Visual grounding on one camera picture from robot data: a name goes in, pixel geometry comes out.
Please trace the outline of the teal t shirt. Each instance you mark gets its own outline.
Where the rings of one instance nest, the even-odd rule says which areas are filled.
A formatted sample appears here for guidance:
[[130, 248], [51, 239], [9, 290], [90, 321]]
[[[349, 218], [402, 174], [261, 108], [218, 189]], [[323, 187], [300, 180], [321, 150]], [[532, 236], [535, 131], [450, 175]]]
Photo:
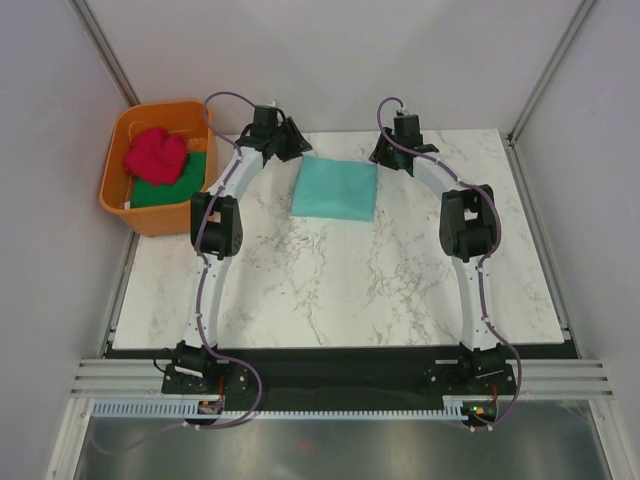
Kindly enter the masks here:
[[305, 155], [293, 190], [291, 214], [369, 222], [376, 207], [377, 173], [371, 163]]

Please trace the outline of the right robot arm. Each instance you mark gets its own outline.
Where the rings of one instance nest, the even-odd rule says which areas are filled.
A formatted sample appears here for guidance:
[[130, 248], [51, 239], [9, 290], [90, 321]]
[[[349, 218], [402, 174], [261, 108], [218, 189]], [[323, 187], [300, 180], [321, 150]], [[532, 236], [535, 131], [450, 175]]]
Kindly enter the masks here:
[[419, 117], [401, 109], [391, 128], [380, 128], [369, 160], [406, 172], [440, 200], [439, 243], [454, 266], [462, 311], [457, 377], [465, 391], [481, 393], [504, 369], [501, 340], [491, 323], [489, 258], [501, 242], [493, 190], [464, 181], [424, 142]]

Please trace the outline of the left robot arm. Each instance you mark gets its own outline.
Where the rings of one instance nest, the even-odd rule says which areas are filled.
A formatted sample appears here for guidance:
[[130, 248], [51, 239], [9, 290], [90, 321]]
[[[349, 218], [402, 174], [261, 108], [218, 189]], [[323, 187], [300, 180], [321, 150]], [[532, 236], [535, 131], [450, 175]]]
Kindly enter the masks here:
[[219, 179], [190, 201], [190, 240], [202, 267], [194, 316], [176, 346], [172, 364], [198, 393], [211, 392], [220, 378], [210, 351], [217, 345], [226, 275], [243, 243], [239, 200], [271, 158], [285, 162], [311, 150], [293, 119], [274, 103], [254, 107], [252, 122], [232, 147], [234, 153]]

